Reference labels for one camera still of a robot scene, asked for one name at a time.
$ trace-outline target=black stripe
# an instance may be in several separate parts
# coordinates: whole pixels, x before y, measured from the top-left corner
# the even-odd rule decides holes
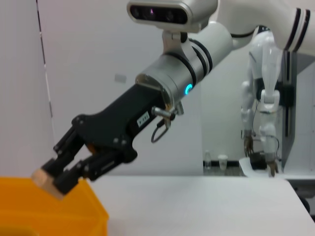
[[[294,40],[297,27],[299,26],[300,17],[301,17],[301,9],[297,8],[296,9],[296,14],[295,14],[295,20],[294,20],[293,28],[292,28],[292,31],[291,31],[291,35],[290,35],[290,38],[289,38],[289,40],[288,40],[288,42],[286,44],[286,47],[284,48],[284,50],[286,50],[286,51],[289,50],[289,48],[291,47],[291,44],[292,44],[292,42]]]
[[[299,41],[297,42],[297,44],[295,46],[295,49],[293,50],[294,52],[297,52],[300,49],[301,44],[303,43],[303,39],[304,39],[304,36],[306,34],[307,27],[309,26],[310,18],[311,18],[311,11],[306,10],[306,16],[305,16],[305,21],[304,21],[302,33],[300,35]]]
[[[195,70],[193,69],[192,65],[190,64],[189,61],[187,61],[184,57],[182,57],[181,55],[177,54],[177,53],[174,53],[174,52],[168,52],[168,53],[165,53],[164,55],[169,55],[169,56],[172,56],[172,57],[175,57],[177,58],[178,60],[180,60],[186,67],[187,69],[189,70],[190,74],[191,74],[191,78],[192,78],[192,86],[194,87],[197,83],[197,77],[196,77],[196,74],[195,74]]]
[[[191,38],[190,38],[189,41],[190,41],[190,42],[193,42],[194,44],[196,44],[197,46],[199,46],[199,48],[201,48],[201,50],[203,50],[203,52],[206,54],[206,57],[207,57],[207,59],[208,59],[208,61],[209,61],[209,66],[210,66],[210,68],[209,68],[209,73],[210,73],[210,71],[212,70],[212,67],[213,67],[213,63],[212,63],[212,58],[211,58],[211,55],[210,55],[208,49],[207,49],[205,46],[203,46],[202,43],[200,43],[199,41],[197,41],[197,40],[195,40],[195,39],[191,39]]]
[[[199,60],[201,61],[202,67],[203,67],[203,77],[205,77],[207,75],[207,63],[206,60],[203,58],[202,54],[195,48],[192,47],[193,50],[195,51],[197,57],[199,58]]]
[[[254,34],[254,31],[253,30],[252,32],[249,32],[249,33],[244,33],[244,34],[231,34],[232,38],[246,38],[248,36],[251,36],[252,34]]]

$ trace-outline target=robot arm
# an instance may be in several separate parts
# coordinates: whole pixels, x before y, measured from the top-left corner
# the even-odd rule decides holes
[[[253,95],[253,76],[251,62],[248,65],[247,71],[248,80],[242,83],[242,108],[241,118],[244,126],[244,153],[249,156],[253,153],[253,139],[252,139],[252,121],[254,112],[252,106],[254,103]]]
[[[269,173],[274,176],[275,171],[278,172],[275,163],[278,149],[275,124],[280,101],[280,93],[275,90],[275,86],[280,75],[283,52],[277,48],[271,32],[265,38],[262,51],[262,78],[265,89],[261,92],[259,131],[265,159],[271,168]]]
[[[217,21],[234,39],[247,38],[267,26],[278,48],[315,56],[315,17],[309,9],[291,7],[285,0],[221,0]]]
[[[315,55],[315,22],[310,12],[301,11],[298,16],[296,9],[282,4],[282,0],[221,0],[219,23],[209,23],[217,0],[131,0],[127,11],[133,21],[164,30],[163,54],[104,111],[77,116],[54,148],[58,157],[36,171],[33,180],[62,197],[79,178],[96,180],[121,163],[133,161],[137,157],[134,137],[156,116],[163,118],[157,127],[168,129],[175,115],[183,114],[181,99],[233,50],[232,37],[252,34],[257,25],[277,32],[280,48]],[[198,34],[188,39],[188,32]],[[65,169],[83,145],[92,155]]]

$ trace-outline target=white table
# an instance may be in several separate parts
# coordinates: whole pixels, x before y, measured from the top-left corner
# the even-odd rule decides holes
[[[92,187],[109,236],[314,236],[288,182],[242,177],[113,177]]]

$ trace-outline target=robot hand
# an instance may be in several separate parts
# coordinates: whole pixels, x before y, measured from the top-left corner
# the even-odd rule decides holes
[[[254,153],[253,139],[251,135],[244,137],[244,153],[245,153],[245,157],[249,157],[251,154]]]
[[[278,164],[275,160],[267,162],[267,170],[269,177],[274,177],[276,173],[279,173]]]

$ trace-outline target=camera lens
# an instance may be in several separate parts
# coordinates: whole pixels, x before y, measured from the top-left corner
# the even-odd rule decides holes
[[[132,16],[133,16],[134,18],[136,18],[136,19],[139,18],[140,12],[139,12],[138,7],[136,7],[136,6],[131,6],[130,12],[131,12],[131,14],[132,14]]]
[[[172,11],[168,11],[165,17],[168,22],[174,22],[174,14]]]
[[[143,14],[144,19],[148,21],[153,21],[156,18],[155,11],[151,7],[144,8],[142,14]]]

